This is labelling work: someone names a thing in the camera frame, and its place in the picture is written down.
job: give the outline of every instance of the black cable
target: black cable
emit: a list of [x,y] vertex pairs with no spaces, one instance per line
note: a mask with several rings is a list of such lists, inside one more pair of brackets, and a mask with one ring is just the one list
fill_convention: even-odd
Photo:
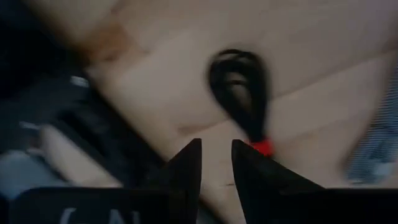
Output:
[[[234,80],[238,74],[242,80]],[[217,102],[246,133],[252,143],[267,139],[264,133],[268,106],[267,72],[261,59],[250,52],[224,50],[213,58],[208,81]],[[250,97],[244,106],[234,94],[233,87],[242,85]]]

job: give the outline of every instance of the light wood surface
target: light wood surface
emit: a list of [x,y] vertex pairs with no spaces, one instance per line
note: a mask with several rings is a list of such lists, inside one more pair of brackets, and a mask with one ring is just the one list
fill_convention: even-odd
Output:
[[[162,157],[203,139],[201,193],[228,223],[244,223],[230,147],[245,137],[208,91],[213,54],[237,47],[264,59],[273,96],[267,129],[277,159],[325,187],[350,186],[342,163],[366,131],[397,62],[396,0],[29,4],[89,58],[87,69],[103,95]],[[46,136],[62,139],[54,133],[49,128]],[[76,175],[62,165],[83,162],[75,147],[63,154],[51,140],[48,147],[59,168]],[[89,171],[75,177],[78,184],[118,185],[99,169],[81,167]],[[396,175],[382,186],[398,186]]]

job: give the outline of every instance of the black pointed object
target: black pointed object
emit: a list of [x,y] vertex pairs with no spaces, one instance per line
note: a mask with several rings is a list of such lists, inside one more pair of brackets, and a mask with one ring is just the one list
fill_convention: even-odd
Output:
[[194,139],[142,189],[42,188],[11,203],[11,224],[180,223],[197,219],[201,139]]
[[398,221],[396,189],[324,189],[240,140],[232,163],[247,224]]

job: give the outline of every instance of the striped fabric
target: striped fabric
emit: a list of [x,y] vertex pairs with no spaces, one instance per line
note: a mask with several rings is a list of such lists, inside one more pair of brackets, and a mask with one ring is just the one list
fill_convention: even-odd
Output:
[[354,184],[374,184],[391,174],[398,152],[398,67],[384,101],[350,156],[347,178]]

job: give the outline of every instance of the red tip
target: red tip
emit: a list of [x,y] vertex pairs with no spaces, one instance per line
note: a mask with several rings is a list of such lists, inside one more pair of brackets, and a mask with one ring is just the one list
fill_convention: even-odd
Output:
[[272,156],[272,145],[269,139],[261,142],[252,142],[251,146],[265,156]]

